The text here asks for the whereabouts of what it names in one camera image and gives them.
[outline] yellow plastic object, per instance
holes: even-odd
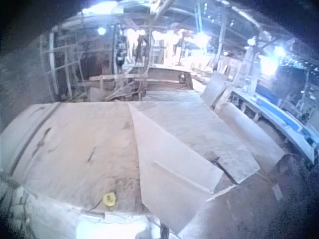
[[[106,193],[103,195],[103,203],[106,206],[114,206],[115,205],[115,201],[116,201],[116,197],[114,193]]]

